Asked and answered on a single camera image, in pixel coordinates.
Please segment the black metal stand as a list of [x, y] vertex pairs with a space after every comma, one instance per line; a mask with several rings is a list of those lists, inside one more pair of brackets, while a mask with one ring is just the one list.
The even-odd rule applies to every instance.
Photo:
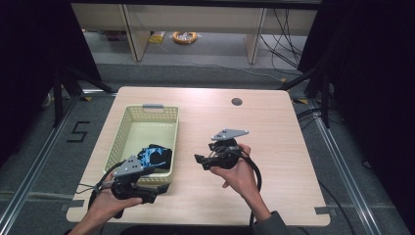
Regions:
[[64, 119], [64, 103], [62, 87], [64, 87], [70, 97], [80, 96], [83, 91], [78, 83], [79, 80], [86, 81], [89, 84], [103, 90], [106, 93], [115, 93], [115, 90], [106, 85], [100, 78], [100, 76], [94, 77], [86, 74], [85, 72], [70, 67], [60, 66], [55, 69], [53, 78], [53, 93], [54, 93], [54, 107], [55, 107], [55, 122], [54, 126], [57, 126]]
[[316, 66], [313, 69], [295, 78], [294, 80], [283, 84], [280, 87], [280, 90], [288, 91], [289, 89], [306, 80], [308, 81], [308, 84], [304, 90], [304, 95], [306, 98], [316, 98], [318, 94], [321, 95], [320, 113], [323, 123], [327, 128], [329, 128], [330, 124], [328, 113], [330, 81], [324, 69], [320, 69], [318, 66]]

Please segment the yellow packet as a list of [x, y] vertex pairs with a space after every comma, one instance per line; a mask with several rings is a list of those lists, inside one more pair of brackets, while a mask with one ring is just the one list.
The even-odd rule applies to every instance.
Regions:
[[154, 31], [149, 37], [150, 43], [161, 44], [165, 36], [164, 31]]

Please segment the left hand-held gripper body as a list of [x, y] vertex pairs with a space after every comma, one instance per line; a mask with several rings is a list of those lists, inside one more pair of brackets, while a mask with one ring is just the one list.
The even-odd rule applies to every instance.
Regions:
[[149, 194], [139, 190], [138, 180], [144, 168], [146, 167], [143, 167], [134, 156], [131, 156], [121, 164], [114, 173], [115, 177], [112, 186], [112, 192], [117, 199], [141, 198], [144, 204], [152, 204], [155, 201], [156, 194]]

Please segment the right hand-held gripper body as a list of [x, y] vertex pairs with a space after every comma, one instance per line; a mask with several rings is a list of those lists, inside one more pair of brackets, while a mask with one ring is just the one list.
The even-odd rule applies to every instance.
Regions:
[[236, 137], [247, 135], [247, 130], [223, 128], [211, 137], [212, 143], [217, 144], [215, 152], [211, 151], [211, 166], [230, 169], [236, 165], [242, 157], [242, 149], [239, 147]]

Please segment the pale yellow plastic basket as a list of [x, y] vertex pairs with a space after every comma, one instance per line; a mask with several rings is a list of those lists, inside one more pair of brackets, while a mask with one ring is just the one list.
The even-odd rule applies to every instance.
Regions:
[[178, 129], [179, 109], [164, 105], [130, 105], [124, 113], [115, 133], [104, 171], [131, 156], [138, 157], [151, 145], [171, 151], [164, 168], [156, 168], [150, 175], [141, 176], [139, 184], [159, 185], [172, 181], [174, 151]]

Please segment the person's right hand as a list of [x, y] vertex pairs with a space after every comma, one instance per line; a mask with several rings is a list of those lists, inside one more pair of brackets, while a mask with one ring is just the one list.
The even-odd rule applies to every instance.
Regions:
[[254, 178], [254, 170], [245, 160], [238, 159], [236, 165], [231, 169], [212, 166], [210, 171], [224, 180], [222, 184], [223, 188], [231, 187], [244, 200], [253, 200], [259, 196]]

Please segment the grey sleeve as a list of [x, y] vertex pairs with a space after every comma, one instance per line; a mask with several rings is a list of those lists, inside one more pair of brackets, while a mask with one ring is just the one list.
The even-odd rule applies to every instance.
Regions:
[[253, 225], [253, 235], [291, 235], [287, 225], [277, 211]]

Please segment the black curtain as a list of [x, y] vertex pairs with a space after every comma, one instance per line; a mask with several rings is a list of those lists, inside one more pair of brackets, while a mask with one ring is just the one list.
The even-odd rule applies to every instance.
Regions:
[[322, 0], [300, 70], [312, 69], [345, 22], [327, 72], [346, 123], [415, 235], [415, 0]]
[[0, 0], [0, 167], [23, 142], [57, 71], [101, 79], [71, 0]]

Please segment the person's left hand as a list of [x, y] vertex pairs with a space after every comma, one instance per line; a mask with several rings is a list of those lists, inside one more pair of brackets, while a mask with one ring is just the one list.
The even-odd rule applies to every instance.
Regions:
[[96, 196], [85, 218], [96, 226], [101, 226], [124, 209], [142, 204], [141, 198], [119, 200], [111, 189], [105, 188]]

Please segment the metal floor rail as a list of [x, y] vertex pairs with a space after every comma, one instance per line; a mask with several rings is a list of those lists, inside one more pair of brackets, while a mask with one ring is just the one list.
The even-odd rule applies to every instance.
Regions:
[[382, 231], [377, 224], [374, 214], [363, 196], [362, 191], [359, 189], [330, 128], [326, 126], [321, 117], [317, 118], [317, 126], [366, 234], [382, 235]]
[[78, 98], [76, 96], [68, 98], [68, 101], [64, 107], [64, 114], [61, 119], [55, 122], [51, 127], [47, 138], [42, 143], [40, 150], [36, 153], [32, 161], [30, 162], [29, 160], [26, 160], [28, 167], [24, 171], [23, 179], [18, 182], [18, 188], [12, 192], [8, 204], [0, 212], [0, 235], [7, 235], [13, 227], [13, 224], [19, 216], [29, 192], [33, 188], [35, 182], [40, 176], [41, 171], [49, 160], [52, 151], [67, 124], [70, 112], [73, 110], [77, 101]]

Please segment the blue patterned glove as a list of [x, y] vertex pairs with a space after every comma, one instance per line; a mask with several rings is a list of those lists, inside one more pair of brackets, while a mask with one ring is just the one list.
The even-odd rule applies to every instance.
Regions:
[[160, 167], [165, 164], [162, 151], [163, 148], [160, 147], [143, 148], [137, 159], [143, 167]]

